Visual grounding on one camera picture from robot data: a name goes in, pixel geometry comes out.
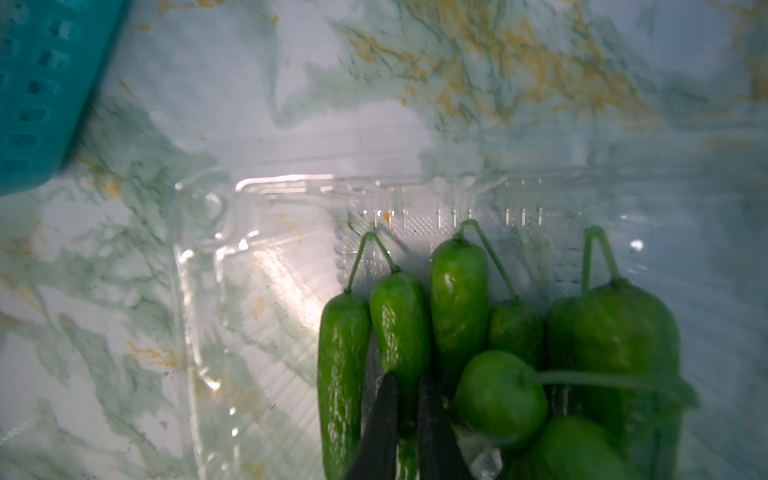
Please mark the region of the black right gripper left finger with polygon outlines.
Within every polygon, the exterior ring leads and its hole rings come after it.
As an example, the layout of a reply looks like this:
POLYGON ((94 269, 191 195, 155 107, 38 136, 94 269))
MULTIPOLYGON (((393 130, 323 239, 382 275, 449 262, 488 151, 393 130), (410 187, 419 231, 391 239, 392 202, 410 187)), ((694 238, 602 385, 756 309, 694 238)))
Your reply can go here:
POLYGON ((396 475, 399 387, 394 371, 387 372, 377 390, 354 461, 346 480, 393 480, 396 475))

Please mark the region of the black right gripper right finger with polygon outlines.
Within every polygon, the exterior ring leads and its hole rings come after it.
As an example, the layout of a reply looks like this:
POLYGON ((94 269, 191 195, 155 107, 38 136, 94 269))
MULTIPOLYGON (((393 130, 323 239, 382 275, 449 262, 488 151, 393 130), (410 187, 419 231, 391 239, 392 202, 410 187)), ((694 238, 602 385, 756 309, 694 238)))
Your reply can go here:
POLYGON ((418 384, 417 438, 421 480, 473 478, 429 371, 418 384))

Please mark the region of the clear clamshell with peppers middle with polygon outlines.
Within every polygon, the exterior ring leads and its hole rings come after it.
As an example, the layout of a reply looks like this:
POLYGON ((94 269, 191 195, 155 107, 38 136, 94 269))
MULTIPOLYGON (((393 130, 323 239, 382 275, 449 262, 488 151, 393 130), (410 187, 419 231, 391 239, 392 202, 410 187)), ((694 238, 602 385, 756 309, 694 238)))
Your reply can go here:
POLYGON ((767 126, 207 169, 169 203, 198 479, 340 479, 429 371, 473 477, 767 475, 767 126))

